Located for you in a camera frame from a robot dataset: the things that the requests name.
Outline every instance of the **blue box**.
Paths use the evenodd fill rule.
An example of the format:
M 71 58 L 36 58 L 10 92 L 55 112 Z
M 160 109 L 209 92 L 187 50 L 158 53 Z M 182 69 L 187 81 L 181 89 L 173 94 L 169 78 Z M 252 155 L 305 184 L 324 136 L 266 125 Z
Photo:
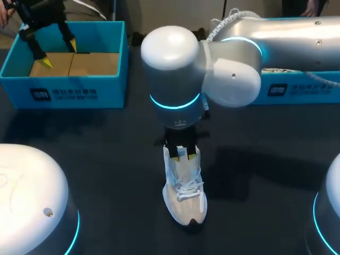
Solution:
M 129 65 L 124 22 L 68 22 L 68 25 L 76 38 L 77 53 L 119 53 L 117 74 L 29 77 L 33 55 L 17 36 L 0 72 L 0 82 L 14 107 L 123 108 Z M 37 31 L 36 39 L 45 52 L 68 52 L 56 24 Z
M 340 82 L 340 72 L 314 72 Z M 340 88 L 320 83 L 303 72 L 263 73 L 260 94 L 252 105 L 340 103 Z

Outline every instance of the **logo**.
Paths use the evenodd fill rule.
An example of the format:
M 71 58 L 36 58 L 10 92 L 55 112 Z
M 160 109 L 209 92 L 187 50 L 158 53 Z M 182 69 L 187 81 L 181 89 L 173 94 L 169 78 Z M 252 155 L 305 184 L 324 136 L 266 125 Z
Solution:
M 35 101 L 51 101 L 51 96 L 47 89 L 30 89 Z
M 282 97 L 287 90 L 287 84 L 272 84 L 268 91 L 268 97 Z

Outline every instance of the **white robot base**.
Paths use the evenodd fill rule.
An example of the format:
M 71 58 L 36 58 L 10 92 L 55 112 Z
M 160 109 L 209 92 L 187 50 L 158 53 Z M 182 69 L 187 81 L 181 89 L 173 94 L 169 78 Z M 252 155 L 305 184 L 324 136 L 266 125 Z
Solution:
M 0 144 L 0 254 L 80 254 L 79 230 L 56 161 L 35 148 Z
M 305 228 L 310 255 L 340 254 L 340 154 L 329 167 L 326 180 L 314 199 Z

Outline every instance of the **brown cardboard box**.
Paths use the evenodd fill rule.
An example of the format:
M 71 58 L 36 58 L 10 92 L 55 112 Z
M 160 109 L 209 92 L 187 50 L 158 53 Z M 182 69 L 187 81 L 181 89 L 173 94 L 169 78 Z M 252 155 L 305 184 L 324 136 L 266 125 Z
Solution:
M 119 53 L 74 54 L 69 76 L 115 75 Z
M 53 68 L 49 69 L 34 61 L 30 77 L 56 77 L 68 76 L 73 53 L 46 53 Z
M 35 61 L 30 77 L 115 75 L 119 53 L 46 53 L 53 64 L 49 69 Z

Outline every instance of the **white dome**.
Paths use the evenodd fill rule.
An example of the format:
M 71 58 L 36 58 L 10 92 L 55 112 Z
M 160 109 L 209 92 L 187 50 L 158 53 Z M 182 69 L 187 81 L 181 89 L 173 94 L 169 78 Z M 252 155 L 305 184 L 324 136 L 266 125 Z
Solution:
M 145 63 L 158 70 L 176 70 L 193 62 L 199 51 L 195 35 L 188 29 L 167 26 L 155 29 L 143 40 Z
M 340 217 L 340 154 L 333 160 L 326 178 L 329 201 Z
M 46 153 L 0 144 L 0 254 L 22 255 L 41 244 L 61 220 L 66 177 Z

